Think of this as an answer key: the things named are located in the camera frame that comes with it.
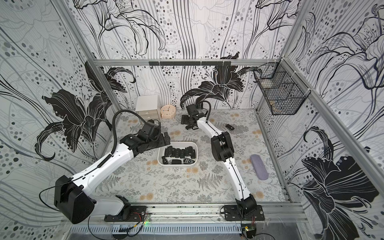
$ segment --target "wire mesh basket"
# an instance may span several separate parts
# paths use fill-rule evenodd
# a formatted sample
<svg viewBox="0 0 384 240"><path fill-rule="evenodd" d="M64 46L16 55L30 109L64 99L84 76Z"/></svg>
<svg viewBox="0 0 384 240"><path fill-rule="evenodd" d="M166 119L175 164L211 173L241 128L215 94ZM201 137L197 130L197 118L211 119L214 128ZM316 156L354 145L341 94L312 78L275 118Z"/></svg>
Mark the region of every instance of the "wire mesh basket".
<svg viewBox="0 0 384 240"><path fill-rule="evenodd" d="M272 115L294 115L306 99L287 71L278 64L264 65L253 72Z"/></svg>

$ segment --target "small drawer cabinet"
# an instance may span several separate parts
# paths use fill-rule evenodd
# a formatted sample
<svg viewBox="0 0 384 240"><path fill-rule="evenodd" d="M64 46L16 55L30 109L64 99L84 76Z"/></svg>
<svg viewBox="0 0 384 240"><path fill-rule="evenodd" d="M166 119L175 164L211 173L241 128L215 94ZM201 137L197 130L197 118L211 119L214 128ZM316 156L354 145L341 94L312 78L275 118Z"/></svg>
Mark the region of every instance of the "small drawer cabinet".
<svg viewBox="0 0 384 240"><path fill-rule="evenodd" d="M160 101L158 95L139 96L136 103L136 113L139 114L145 121L150 119L159 120L160 114Z"/></svg>

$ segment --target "black lily print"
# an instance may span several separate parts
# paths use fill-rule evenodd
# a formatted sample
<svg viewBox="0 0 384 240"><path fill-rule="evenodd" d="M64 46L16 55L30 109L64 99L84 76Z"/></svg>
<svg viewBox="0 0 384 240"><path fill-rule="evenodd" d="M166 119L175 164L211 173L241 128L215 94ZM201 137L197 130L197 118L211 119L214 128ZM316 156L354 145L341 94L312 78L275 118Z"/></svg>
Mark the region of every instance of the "black lily print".
<svg viewBox="0 0 384 240"><path fill-rule="evenodd" d="M371 90L370 113L374 112L378 88L384 87L384 19L379 14L383 8L384 5L375 4L372 7L373 17L365 18L355 35L337 33L315 50L307 64L308 73L318 59L324 55L330 56L319 72L315 85L318 85L322 96L327 93L326 88L337 71L343 66L350 66L359 74L364 87Z"/></svg>
<svg viewBox="0 0 384 240"><path fill-rule="evenodd" d="M101 31L96 35L92 26L91 33L95 38L99 54L103 56L100 48L101 37L105 31L111 31L117 27L124 27L125 30L133 35L135 40L134 54L144 55L148 49L148 39L145 29L150 30L159 41L159 50L165 48L164 32L160 29L159 23L147 11L134 9L131 0L73 0L75 8L93 8Z"/></svg>
<svg viewBox="0 0 384 240"><path fill-rule="evenodd" d="M235 56L228 55L227 57L222 57L221 59L237 59L239 57L239 52L235 54ZM196 98L195 103L207 99L213 98L225 102L231 108L231 105L227 102L229 92L231 89L242 92L244 85L241 80L241 76L250 71L257 71L261 73L261 69L258 67L245 67L240 69L240 71L235 72L237 66L215 66L209 75L206 73L206 77L204 77L203 82L198 88L193 88L187 91L180 98L180 107L184 106L185 101L189 98Z"/></svg>
<svg viewBox="0 0 384 240"><path fill-rule="evenodd" d="M284 26L292 26L303 0L257 0L255 3L253 16L253 25L255 28L252 30L251 39L244 51L243 58L248 58L251 47L257 43L257 40L263 33ZM260 19L264 18L264 16L260 14L261 10L270 12L264 29L260 28L260 26L262 26L260 22L264 21L264 19Z"/></svg>
<svg viewBox="0 0 384 240"><path fill-rule="evenodd" d="M100 84L98 78L96 77L95 73L93 72L93 70L91 69L88 61L85 62L85 70L87 72L87 76L88 76L88 79L89 81L91 82L91 85L92 87L98 91L99 93L101 93L102 91L104 91L102 85ZM125 73L129 73L132 75L133 77L133 81L130 82L130 83L135 83L136 82L136 78L135 76L133 75L133 73L129 70L129 69L126 69L126 68L122 68L122 67L117 67L117 68L110 68L107 73L104 73L104 76L105 78L107 79L108 81L108 84L109 86L112 88L112 90L117 90L117 91L120 91L120 92L123 92L123 93L126 93L127 90L125 89L125 87L123 87L120 83L117 82L116 79L114 79L114 76L117 74L117 73L120 73L120 72L125 72Z"/></svg>
<svg viewBox="0 0 384 240"><path fill-rule="evenodd" d="M104 88L102 87L102 85L100 84L100 81L98 80L98 78L96 77L95 73L93 72L93 70L89 66L88 61L86 61L84 65L85 65L85 70L87 72L88 80L90 81L91 86L93 87L94 90L96 90L98 92L98 93L96 93L95 96L98 96L100 98L101 101L99 103L103 104L104 112L106 113L107 109L110 106L112 106L112 102L107 97ZM135 78L134 74L129 69L126 69L126 68L123 68L123 67L109 68L107 73L104 73L104 76L106 77L106 79L108 81L108 84L112 88L112 90L116 90L116 91L119 91L119 92L122 92L122 93L126 93L127 90L125 89L125 87L123 85L121 85L116 79L114 79L115 75L117 73L120 73L120 72L129 73L130 75L132 75L133 81L130 82L130 83L135 83L136 82L136 78ZM107 119L105 120L105 122L108 125L109 129L111 130L112 129L112 124L110 124L110 122Z"/></svg>
<svg viewBox="0 0 384 240"><path fill-rule="evenodd" d="M317 238L335 240L358 238L357 228L348 214L360 218L361 226L358 227L362 232L365 230L365 225L372 228L371 220L362 215L367 211L355 211L352 208L371 208L370 203L379 193L352 157L341 157L336 164L334 163L333 145L324 130L316 126L311 127L304 133L305 141L309 131L316 132L324 145L321 156L301 160L313 176L313 179L301 189L323 224L323 233Z"/></svg>
<svg viewBox="0 0 384 240"><path fill-rule="evenodd" d="M49 124L38 136L35 144L35 151L45 161L55 157L45 157L41 153L41 146L45 139L54 132L63 133L66 137L68 147L75 152L78 139L83 136L89 142L94 142L97 129L102 121L106 120L105 106L102 94L93 97L87 108L83 101L66 90L59 90L53 93L51 98L43 97L46 103L52 105L56 116L62 118L61 122Z"/></svg>

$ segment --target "black key fob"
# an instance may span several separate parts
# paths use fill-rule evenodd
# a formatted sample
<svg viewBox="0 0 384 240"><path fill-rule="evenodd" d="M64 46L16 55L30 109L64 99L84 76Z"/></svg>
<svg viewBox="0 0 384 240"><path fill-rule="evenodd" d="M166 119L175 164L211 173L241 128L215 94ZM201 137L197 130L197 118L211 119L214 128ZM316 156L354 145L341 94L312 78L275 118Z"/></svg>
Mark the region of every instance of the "black key fob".
<svg viewBox="0 0 384 240"><path fill-rule="evenodd" d="M180 148L175 149L175 157L180 157Z"/></svg>
<svg viewBox="0 0 384 240"><path fill-rule="evenodd" d="M227 124L225 127L228 128L228 129L231 130L231 131L233 131L233 130L235 129L234 127L232 127L232 126L229 125L229 124Z"/></svg>
<svg viewBox="0 0 384 240"><path fill-rule="evenodd" d="M168 147L166 148L165 152L164 152L164 156L166 156L166 157L171 156L171 155L172 155L172 152L173 152L172 149L173 149L172 146L168 146Z"/></svg>
<svg viewBox="0 0 384 240"><path fill-rule="evenodd" d="M174 148L172 148L172 154L171 155L169 155L170 157L175 157L175 149Z"/></svg>
<svg viewBox="0 0 384 240"><path fill-rule="evenodd" d="M193 149L193 152L192 152L191 158L192 158L192 159L195 159L195 158L196 158L196 151L195 151L194 149Z"/></svg>
<svg viewBox="0 0 384 240"><path fill-rule="evenodd" d="M165 156L162 156L161 159L163 159L163 164L164 164L164 165L168 165L168 161L167 161L167 159L165 158Z"/></svg>
<svg viewBox="0 0 384 240"><path fill-rule="evenodd" d="M171 164L181 164L180 159L172 159Z"/></svg>
<svg viewBox="0 0 384 240"><path fill-rule="evenodd" d="M180 158L184 158L185 157L185 149L181 149L180 150Z"/></svg>
<svg viewBox="0 0 384 240"><path fill-rule="evenodd" d="M185 148L185 156L191 156L192 155L192 147L189 146L189 147L186 147Z"/></svg>
<svg viewBox="0 0 384 240"><path fill-rule="evenodd" d="M183 160L183 163L184 164L192 164L192 163L194 163L195 161L193 161L192 159L189 159L189 158L184 158L184 160Z"/></svg>

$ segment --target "table surface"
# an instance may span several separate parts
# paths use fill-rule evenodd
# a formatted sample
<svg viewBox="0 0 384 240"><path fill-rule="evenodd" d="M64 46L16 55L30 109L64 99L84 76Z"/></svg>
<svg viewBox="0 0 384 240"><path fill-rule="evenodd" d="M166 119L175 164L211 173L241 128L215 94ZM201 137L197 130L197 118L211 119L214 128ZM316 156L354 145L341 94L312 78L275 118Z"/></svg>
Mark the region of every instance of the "table surface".
<svg viewBox="0 0 384 240"><path fill-rule="evenodd" d="M194 167L163 167L157 162L158 149L139 154L107 177L94 195L125 196L130 202L234 202L235 194L220 162L215 161L210 138L201 130L186 130L181 125L185 109L178 109L174 119L161 119L162 132L171 141L190 141L197 144L198 161ZM274 166L257 123L254 110L213 109L210 122L231 135L235 160L240 174L258 202L285 201ZM226 124L235 129L229 131ZM116 127L118 139L137 132L142 125L133 114L123 113ZM107 151L112 149L111 140ZM258 154L269 173L267 180L259 180L250 161Z"/></svg>

